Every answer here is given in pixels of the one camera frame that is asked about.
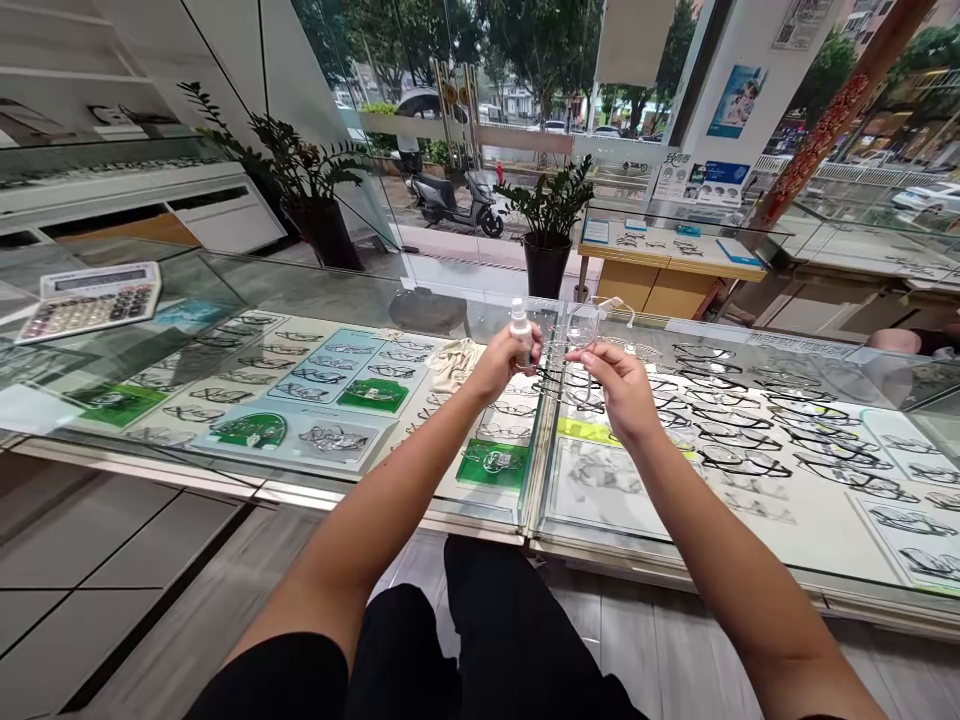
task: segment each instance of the calculator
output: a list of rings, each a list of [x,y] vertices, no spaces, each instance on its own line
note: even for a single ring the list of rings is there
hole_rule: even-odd
[[[40,304],[14,343],[28,345],[149,320],[157,309],[160,285],[155,262],[44,275]]]

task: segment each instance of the hand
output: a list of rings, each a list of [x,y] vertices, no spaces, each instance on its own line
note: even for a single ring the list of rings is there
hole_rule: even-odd
[[[603,398],[613,432],[622,442],[638,442],[651,433],[663,432],[653,391],[643,363],[618,347],[593,343],[566,354],[569,362],[582,362],[603,385]]]
[[[530,323],[530,327],[533,329],[532,365],[522,371],[527,376],[536,374],[533,366],[540,362],[540,348],[543,341],[540,327],[536,323]],[[510,334],[508,325],[494,335],[487,344],[487,349],[483,351],[480,361],[463,387],[476,392],[484,404],[489,405],[500,397],[510,378],[520,371],[517,367],[517,355],[523,352],[523,343]]]

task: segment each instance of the parked car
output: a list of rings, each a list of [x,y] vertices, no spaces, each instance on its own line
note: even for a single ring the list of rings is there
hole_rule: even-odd
[[[865,167],[883,167],[884,164],[893,157],[889,150],[867,150],[863,155],[856,155],[849,159],[851,165],[863,165]]]
[[[600,137],[620,137],[620,128],[613,125],[598,125],[593,129],[593,134]]]
[[[550,133],[551,135],[563,135],[564,127],[565,125],[563,120],[547,120],[543,124],[544,131]],[[540,123],[534,123],[528,127],[527,132],[540,132]]]
[[[934,183],[929,187],[909,187],[890,200],[894,207],[914,212],[939,213],[944,208],[960,212],[960,184]]]

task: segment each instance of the person's right hand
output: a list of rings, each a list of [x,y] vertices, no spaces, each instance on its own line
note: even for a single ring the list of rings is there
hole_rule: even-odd
[[[610,425],[621,443],[637,442],[663,431],[647,371],[636,357],[607,343],[593,343],[567,353],[566,359],[583,363],[603,385]]]

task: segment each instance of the wall poster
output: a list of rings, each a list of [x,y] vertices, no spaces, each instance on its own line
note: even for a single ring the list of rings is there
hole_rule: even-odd
[[[767,71],[764,68],[734,65],[707,135],[733,139],[740,137],[766,78]]]
[[[833,0],[793,0],[780,23],[774,50],[809,50]]]

